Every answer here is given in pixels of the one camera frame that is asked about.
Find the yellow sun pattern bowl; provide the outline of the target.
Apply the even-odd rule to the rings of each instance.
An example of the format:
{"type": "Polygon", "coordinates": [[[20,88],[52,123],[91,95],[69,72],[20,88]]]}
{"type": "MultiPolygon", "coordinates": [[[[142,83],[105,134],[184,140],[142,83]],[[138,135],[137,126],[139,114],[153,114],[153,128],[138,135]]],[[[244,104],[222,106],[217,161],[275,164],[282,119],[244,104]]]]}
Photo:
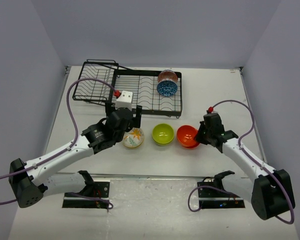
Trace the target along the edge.
{"type": "Polygon", "coordinates": [[[124,144],[123,146],[126,147],[127,149],[137,149],[139,147],[141,147],[143,144],[139,144],[139,145],[127,145],[124,144]]]}

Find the blue patterned bowl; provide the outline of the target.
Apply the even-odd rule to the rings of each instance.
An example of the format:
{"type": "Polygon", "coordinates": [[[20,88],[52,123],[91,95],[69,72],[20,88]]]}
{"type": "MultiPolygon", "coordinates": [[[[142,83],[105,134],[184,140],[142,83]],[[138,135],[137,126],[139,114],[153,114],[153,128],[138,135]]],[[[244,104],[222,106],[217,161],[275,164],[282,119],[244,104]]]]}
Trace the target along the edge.
{"type": "Polygon", "coordinates": [[[157,92],[164,97],[171,97],[178,91],[178,86],[174,81],[161,81],[156,87],[157,92]]]}

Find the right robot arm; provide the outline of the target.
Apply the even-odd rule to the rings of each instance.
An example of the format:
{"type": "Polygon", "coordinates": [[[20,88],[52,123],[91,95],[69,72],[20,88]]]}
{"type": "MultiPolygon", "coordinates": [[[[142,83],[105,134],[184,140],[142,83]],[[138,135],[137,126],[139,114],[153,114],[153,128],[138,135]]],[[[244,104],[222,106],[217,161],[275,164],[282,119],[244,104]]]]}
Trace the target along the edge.
{"type": "Polygon", "coordinates": [[[211,185],[217,196],[236,195],[251,203],[254,212],[262,220],[278,218],[296,206],[290,175],[284,169],[276,170],[263,162],[242,143],[232,130],[226,131],[218,113],[207,113],[200,122],[195,140],[211,145],[231,159],[248,177],[243,180],[231,170],[216,174],[211,185]]]}

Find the brown red patterned bowl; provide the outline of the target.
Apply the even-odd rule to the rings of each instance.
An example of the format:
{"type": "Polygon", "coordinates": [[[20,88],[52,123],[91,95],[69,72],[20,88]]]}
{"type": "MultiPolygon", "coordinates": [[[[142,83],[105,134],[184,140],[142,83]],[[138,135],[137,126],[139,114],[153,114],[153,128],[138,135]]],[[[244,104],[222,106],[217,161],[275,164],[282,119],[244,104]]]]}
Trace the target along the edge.
{"type": "Polygon", "coordinates": [[[163,70],[157,77],[158,83],[162,81],[172,81],[177,83],[178,82],[178,76],[177,74],[169,69],[163,70]]]}

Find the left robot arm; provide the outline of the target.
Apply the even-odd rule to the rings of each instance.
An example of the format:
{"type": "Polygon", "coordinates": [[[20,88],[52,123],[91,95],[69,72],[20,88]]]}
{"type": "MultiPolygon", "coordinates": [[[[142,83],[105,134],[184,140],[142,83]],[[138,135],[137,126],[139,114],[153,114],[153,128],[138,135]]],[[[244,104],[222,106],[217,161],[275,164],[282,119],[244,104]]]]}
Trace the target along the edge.
{"type": "Polygon", "coordinates": [[[69,165],[96,155],[123,140],[126,132],[141,125],[142,106],[135,111],[118,108],[98,123],[90,125],[68,144],[33,160],[10,163],[8,182],[20,208],[28,208],[42,198],[58,193],[93,193],[93,179],[86,170],[70,176],[56,173],[69,165]]]}

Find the white floral pattern bowl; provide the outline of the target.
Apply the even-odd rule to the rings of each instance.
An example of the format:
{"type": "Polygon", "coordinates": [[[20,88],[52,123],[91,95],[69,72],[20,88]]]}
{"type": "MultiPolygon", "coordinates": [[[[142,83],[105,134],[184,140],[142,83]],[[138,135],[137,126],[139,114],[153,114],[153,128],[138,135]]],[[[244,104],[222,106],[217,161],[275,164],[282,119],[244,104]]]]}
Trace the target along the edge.
{"type": "Polygon", "coordinates": [[[132,128],[129,132],[124,134],[122,144],[136,146],[140,145],[145,140],[144,131],[141,128],[132,128]]]}

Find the orange bowl front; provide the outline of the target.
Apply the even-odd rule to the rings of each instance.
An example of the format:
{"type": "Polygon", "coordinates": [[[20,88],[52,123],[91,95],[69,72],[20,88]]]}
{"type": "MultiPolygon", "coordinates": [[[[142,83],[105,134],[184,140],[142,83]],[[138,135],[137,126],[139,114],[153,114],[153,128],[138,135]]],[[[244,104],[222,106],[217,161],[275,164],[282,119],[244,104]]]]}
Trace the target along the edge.
{"type": "Polygon", "coordinates": [[[196,148],[200,144],[199,142],[196,142],[196,141],[188,142],[188,143],[179,141],[178,143],[183,148],[186,148],[186,149],[194,149],[194,148],[196,148]]]}

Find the orange bowl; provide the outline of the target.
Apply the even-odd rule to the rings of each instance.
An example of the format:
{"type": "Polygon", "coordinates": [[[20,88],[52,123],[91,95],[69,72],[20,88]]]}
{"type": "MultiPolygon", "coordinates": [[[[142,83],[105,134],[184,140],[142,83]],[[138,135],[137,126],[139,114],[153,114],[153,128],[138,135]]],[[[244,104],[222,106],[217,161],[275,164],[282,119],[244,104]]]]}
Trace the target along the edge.
{"type": "Polygon", "coordinates": [[[176,132],[177,141],[183,143],[194,142],[197,132],[198,130],[191,125],[182,125],[176,132]]]}
{"type": "Polygon", "coordinates": [[[178,143],[183,148],[186,148],[186,149],[194,149],[194,148],[196,148],[200,144],[199,142],[196,142],[196,141],[188,142],[188,143],[179,141],[178,143]]]}

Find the lime green bowl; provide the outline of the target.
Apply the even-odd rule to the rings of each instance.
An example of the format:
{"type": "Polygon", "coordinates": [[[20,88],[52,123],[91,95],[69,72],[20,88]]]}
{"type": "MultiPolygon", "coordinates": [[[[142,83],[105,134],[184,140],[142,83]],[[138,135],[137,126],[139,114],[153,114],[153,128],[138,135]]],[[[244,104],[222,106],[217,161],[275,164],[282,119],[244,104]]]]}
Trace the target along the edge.
{"type": "Polygon", "coordinates": [[[167,141],[174,138],[174,136],[174,129],[166,123],[160,123],[152,130],[152,139],[161,139],[163,141],[167,141]]]}
{"type": "Polygon", "coordinates": [[[153,141],[158,146],[167,146],[167,145],[171,144],[174,141],[174,138],[168,139],[167,141],[163,141],[162,139],[154,138],[153,141]]]}

